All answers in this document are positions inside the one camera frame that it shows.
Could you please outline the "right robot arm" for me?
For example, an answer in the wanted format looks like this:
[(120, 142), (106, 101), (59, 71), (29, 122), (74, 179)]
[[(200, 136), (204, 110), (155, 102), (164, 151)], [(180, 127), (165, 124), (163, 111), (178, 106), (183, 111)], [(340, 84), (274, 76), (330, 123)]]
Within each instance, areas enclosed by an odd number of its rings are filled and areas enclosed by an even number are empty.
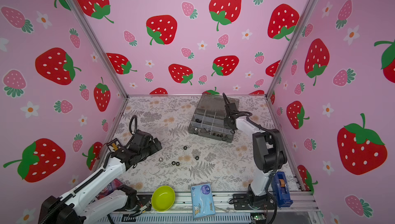
[(225, 100), (225, 111), (225, 128), (245, 133), (253, 143), (257, 173), (247, 191), (250, 202), (265, 199), (275, 174), (287, 163), (281, 134), (277, 129), (267, 129), (257, 124), (251, 119), (252, 113), (239, 111), (236, 104), (228, 100)]

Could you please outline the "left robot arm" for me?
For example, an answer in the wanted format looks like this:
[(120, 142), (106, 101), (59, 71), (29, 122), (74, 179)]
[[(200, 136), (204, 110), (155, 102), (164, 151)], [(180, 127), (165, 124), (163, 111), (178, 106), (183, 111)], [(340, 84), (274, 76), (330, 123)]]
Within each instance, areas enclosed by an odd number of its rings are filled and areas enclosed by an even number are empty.
[(122, 146), (117, 139), (106, 143), (106, 146), (109, 152), (97, 171), (62, 196), (50, 196), (43, 202), (40, 224), (94, 224), (119, 209), (137, 213), (146, 209), (137, 191), (126, 185), (99, 200), (96, 196), (127, 170), (159, 152), (161, 142), (149, 133), (137, 130), (126, 146)]

